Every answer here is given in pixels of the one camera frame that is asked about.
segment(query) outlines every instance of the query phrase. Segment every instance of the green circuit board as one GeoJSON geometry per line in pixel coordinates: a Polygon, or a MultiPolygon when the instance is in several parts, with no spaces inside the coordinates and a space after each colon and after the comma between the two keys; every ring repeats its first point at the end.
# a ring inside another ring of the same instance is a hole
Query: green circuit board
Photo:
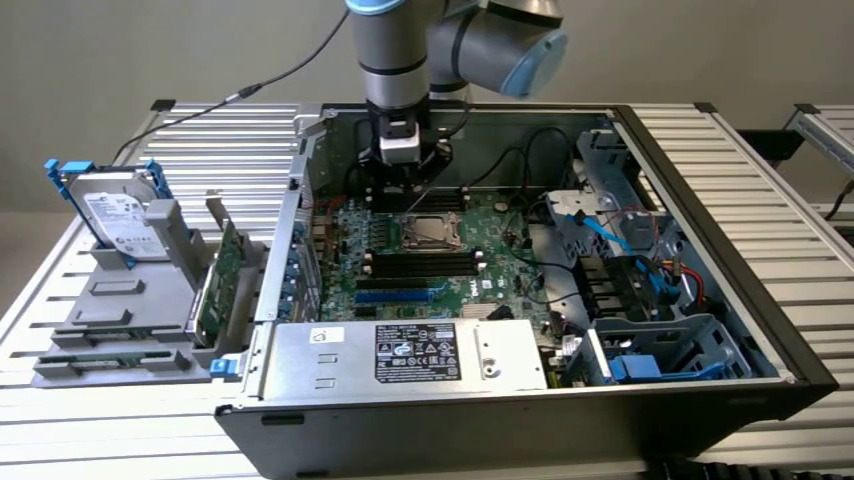
{"type": "Polygon", "coordinates": [[[242,265],[243,237],[234,224],[228,222],[192,310],[195,333],[198,339],[208,346],[215,344],[216,337],[231,319],[242,265]]]}
{"type": "MultiPolygon", "coordinates": [[[[527,286],[539,270],[511,256],[502,241],[513,212],[499,213],[495,209],[499,202],[506,202],[506,197],[498,193],[475,194],[467,210],[455,214],[462,240],[458,251],[471,251],[474,248],[483,251],[486,268],[479,275],[429,279],[429,302],[371,304],[377,307],[377,316],[367,318],[354,316],[359,306],[355,302],[357,282],[370,278],[362,271],[365,253],[367,249],[378,253],[407,251],[402,235],[406,229],[405,215],[371,213],[358,201],[349,201],[331,211],[334,223],[327,230],[327,254],[322,256],[323,321],[462,318],[469,316],[463,315],[467,305],[495,304],[507,305],[515,318],[530,319],[539,330],[549,318],[549,308],[525,298],[515,282],[518,276],[523,287],[527,286]],[[347,242],[346,253],[341,251],[342,242],[347,242]],[[334,248],[339,249],[335,256],[330,253],[334,248]]],[[[518,217],[515,220],[507,231],[521,238],[522,225],[518,217]]]]}

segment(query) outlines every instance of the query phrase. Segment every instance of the red wire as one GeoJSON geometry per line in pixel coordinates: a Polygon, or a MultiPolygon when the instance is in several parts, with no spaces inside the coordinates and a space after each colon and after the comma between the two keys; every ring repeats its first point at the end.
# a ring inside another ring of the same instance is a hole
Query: red wire
{"type": "MultiPolygon", "coordinates": [[[[673,270],[673,265],[665,265],[663,268],[673,270]]],[[[682,266],[682,271],[697,282],[697,304],[701,305],[703,303],[703,297],[706,296],[706,284],[703,282],[703,277],[685,265],[682,266]]]]}

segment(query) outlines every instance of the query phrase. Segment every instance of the black cable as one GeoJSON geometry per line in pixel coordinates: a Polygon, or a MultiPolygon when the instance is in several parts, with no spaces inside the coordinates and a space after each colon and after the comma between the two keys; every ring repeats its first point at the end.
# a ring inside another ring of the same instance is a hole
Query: black cable
{"type": "Polygon", "coordinates": [[[849,181],[849,183],[845,185],[845,188],[840,192],[840,196],[837,197],[837,201],[833,203],[833,208],[830,209],[830,212],[828,212],[828,215],[825,215],[825,220],[833,219],[834,215],[840,211],[840,207],[842,206],[842,202],[845,201],[845,197],[848,197],[852,194],[852,192],[854,192],[854,180],[849,181]]]}
{"type": "Polygon", "coordinates": [[[570,142],[570,137],[567,137],[566,132],[561,130],[558,127],[542,127],[538,128],[531,136],[529,137],[529,141],[525,144],[525,166],[522,170],[522,188],[527,189],[529,181],[531,180],[531,148],[534,147],[534,142],[537,138],[545,133],[557,133],[563,139],[563,143],[566,145],[566,157],[573,155],[573,142],[570,142]]]}
{"type": "Polygon", "coordinates": [[[219,102],[212,107],[206,108],[204,110],[202,110],[200,112],[194,113],[192,115],[187,115],[186,117],[179,118],[178,120],[172,121],[171,123],[163,123],[163,124],[158,125],[156,127],[152,127],[148,130],[146,130],[143,133],[136,135],[134,138],[131,138],[127,142],[124,142],[122,144],[122,147],[119,147],[119,150],[116,151],[116,155],[114,156],[114,162],[119,159],[119,156],[122,155],[122,152],[124,151],[124,149],[128,146],[131,146],[131,144],[134,144],[134,142],[142,140],[143,138],[146,138],[148,135],[151,135],[152,133],[158,132],[159,130],[163,130],[164,128],[172,127],[175,125],[179,125],[179,124],[184,123],[188,120],[199,118],[200,116],[207,115],[208,113],[211,113],[214,110],[218,110],[218,109],[223,108],[226,105],[231,105],[232,103],[238,103],[238,102],[246,100],[252,95],[255,95],[266,86],[272,85],[274,83],[276,83],[281,80],[285,80],[294,73],[297,73],[306,65],[309,65],[311,63],[311,61],[318,57],[318,55],[321,55],[321,52],[323,52],[323,50],[326,49],[326,46],[333,41],[333,38],[335,38],[335,35],[338,34],[338,31],[341,30],[342,25],[345,24],[345,21],[347,20],[349,16],[350,16],[350,9],[346,9],[345,15],[342,15],[342,18],[339,19],[338,23],[335,24],[335,27],[333,28],[333,31],[330,32],[330,34],[323,39],[323,42],[321,42],[321,45],[318,46],[318,48],[303,59],[303,61],[297,64],[297,66],[294,66],[286,72],[281,73],[279,75],[276,75],[275,77],[270,78],[268,80],[264,80],[260,83],[254,83],[252,85],[248,85],[248,86],[243,87],[240,90],[238,90],[236,93],[230,95],[226,98],[226,100],[219,102]]]}
{"type": "MultiPolygon", "coordinates": [[[[539,204],[546,203],[545,200],[539,200],[537,202],[534,202],[526,212],[530,215],[530,212],[533,211],[534,207],[539,204]]],[[[509,219],[507,219],[507,225],[505,225],[505,231],[502,232],[502,239],[505,238],[505,234],[507,233],[507,231],[510,230],[510,226],[513,225],[513,221],[515,219],[517,215],[514,214],[509,219]]],[[[570,267],[567,267],[566,265],[562,265],[559,263],[551,263],[551,262],[541,262],[537,260],[531,260],[527,259],[525,257],[522,257],[513,249],[513,245],[507,245],[507,251],[510,252],[510,254],[514,256],[514,258],[517,260],[519,260],[521,262],[531,265],[531,266],[537,266],[537,267],[555,267],[555,268],[561,268],[563,270],[566,270],[567,272],[570,272],[570,274],[573,274],[573,269],[570,267]]],[[[537,303],[538,305],[549,305],[553,304],[555,302],[559,302],[561,300],[566,300],[570,297],[574,297],[575,295],[581,295],[581,292],[574,292],[574,293],[569,293],[565,296],[562,296],[561,298],[557,298],[554,300],[549,300],[549,301],[543,301],[543,300],[537,300],[535,298],[531,298],[530,296],[530,289],[531,289],[531,284],[534,282],[529,283],[527,288],[525,289],[525,297],[534,303],[537,303]]]]}
{"type": "MultiPolygon", "coordinates": [[[[525,212],[525,219],[527,220],[529,224],[531,223],[531,213],[534,213],[534,209],[537,207],[539,207],[541,205],[546,205],[549,203],[549,200],[538,200],[534,203],[531,203],[531,205],[529,206],[527,211],[525,212]]],[[[539,215],[535,215],[535,221],[538,223],[549,223],[549,220],[543,221],[542,217],[539,215]]]]}
{"type": "Polygon", "coordinates": [[[534,297],[531,297],[531,292],[530,292],[530,290],[531,290],[531,283],[529,283],[529,286],[527,286],[527,288],[525,289],[525,298],[526,298],[531,303],[535,303],[535,304],[538,304],[538,305],[551,305],[553,303],[558,303],[559,301],[566,300],[567,298],[571,298],[571,297],[574,297],[574,296],[577,296],[577,295],[581,295],[581,294],[582,294],[581,292],[573,292],[573,293],[567,293],[566,295],[563,295],[563,296],[562,296],[562,297],[559,297],[559,298],[555,298],[554,300],[538,300],[538,299],[535,299],[534,297]]]}
{"type": "Polygon", "coordinates": [[[513,152],[519,152],[522,157],[525,157],[525,151],[519,147],[514,147],[514,146],[507,147],[502,152],[501,156],[498,157],[498,160],[495,160],[495,163],[493,164],[490,169],[486,172],[483,172],[483,175],[481,175],[471,182],[469,182],[470,187],[474,187],[477,184],[479,184],[486,179],[486,177],[489,177],[493,174],[498,166],[502,164],[502,162],[513,152]]]}
{"type": "Polygon", "coordinates": [[[350,164],[350,166],[347,167],[347,171],[345,172],[345,185],[342,188],[342,192],[345,192],[345,195],[347,195],[349,197],[353,195],[350,184],[351,184],[353,174],[357,172],[357,168],[359,168],[358,161],[350,164]]]}
{"type": "Polygon", "coordinates": [[[443,138],[443,139],[451,138],[454,135],[457,135],[459,133],[459,131],[466,126],[466,123],[469,122],[469,114],[471,113],[471,105],[469,104],[469,102],[466,100],[462,100],[462,102],[463,102],[463,115],[459,117],[459,121],[457,122],[457,125],[454,125],[454,128],[451,128],[450,130],[442,132],[442,135],[439,135],[439,138],[443,138]]]}

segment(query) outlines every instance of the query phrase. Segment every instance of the motherboard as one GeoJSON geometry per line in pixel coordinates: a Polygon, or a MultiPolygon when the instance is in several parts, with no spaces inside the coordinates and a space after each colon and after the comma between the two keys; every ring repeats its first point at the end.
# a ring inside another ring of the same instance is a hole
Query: motherboard
{"type": "Polygon", "coordinates": [[[378,212],[366,200],[327,202],[318,212],[323,321],[423,318],[549,319],[539,269],[510,253],[523,238],[510,199],[467,196],[457,211],[378,212]]]}

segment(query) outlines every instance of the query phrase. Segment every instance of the robotic arm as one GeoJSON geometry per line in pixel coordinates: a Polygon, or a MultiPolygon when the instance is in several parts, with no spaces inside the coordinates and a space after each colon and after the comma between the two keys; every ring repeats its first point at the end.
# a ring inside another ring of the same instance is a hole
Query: robotic arm
{"type": "Polygon", "coordinates": [[[359,164],[379,185],[413,189],[453,160],[430,98],[469,84],[526,98],[563,59],[555,0],[347,0],[374,141],[359,164]]]}

